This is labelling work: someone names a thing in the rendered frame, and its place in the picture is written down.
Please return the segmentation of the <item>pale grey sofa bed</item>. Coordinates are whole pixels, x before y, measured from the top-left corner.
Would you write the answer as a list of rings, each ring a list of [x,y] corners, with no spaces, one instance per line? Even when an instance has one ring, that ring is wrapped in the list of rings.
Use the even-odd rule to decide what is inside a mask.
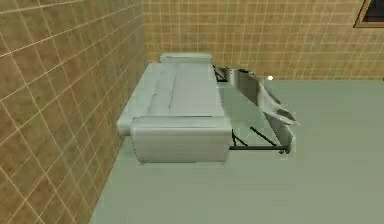
[[[250,145],[236,135],[233,112],[251,109],[275,142]],[[225,162],[231,151],[289,154],[298,121],[257,77],[216,66],[207,53],[164,53],[147,65],[117,120],[141,163]]]

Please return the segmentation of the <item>brown framed wall picture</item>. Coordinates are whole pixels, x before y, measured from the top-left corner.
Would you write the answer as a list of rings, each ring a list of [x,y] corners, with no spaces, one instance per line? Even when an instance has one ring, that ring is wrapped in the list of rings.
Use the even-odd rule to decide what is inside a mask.
[[[354,28],[384,28],[384,0],[363,0]]]

